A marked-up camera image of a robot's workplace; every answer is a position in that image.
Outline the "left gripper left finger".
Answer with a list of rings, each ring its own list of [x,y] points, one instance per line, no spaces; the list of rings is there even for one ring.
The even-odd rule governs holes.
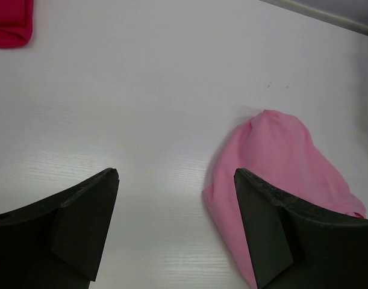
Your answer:
[[[96,280],[119,175],[107,168],[0,214],[0,288],[89,288]]]

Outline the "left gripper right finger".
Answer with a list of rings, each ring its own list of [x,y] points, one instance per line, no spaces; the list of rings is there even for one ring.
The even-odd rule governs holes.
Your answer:
[[[314,205],[246,169],[234,182],[258,288],[368,288],[368,219]]]

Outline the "pink t shirt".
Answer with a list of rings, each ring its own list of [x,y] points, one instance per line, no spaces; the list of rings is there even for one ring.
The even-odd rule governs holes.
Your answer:
[[[297,117],[264,110],[239,125],[223,147],[211,183],[202,195],[222,240],[251,288],[257,285],[234,183],[239,168],[320,207],[354,217],[366,215],[362,201],[315,147],[309,130]]]

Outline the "folded red t shirt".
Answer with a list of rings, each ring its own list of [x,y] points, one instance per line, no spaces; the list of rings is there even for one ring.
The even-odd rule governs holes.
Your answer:
[[[33,0],[0,1],[0,49],[27,45],[33,34]]]

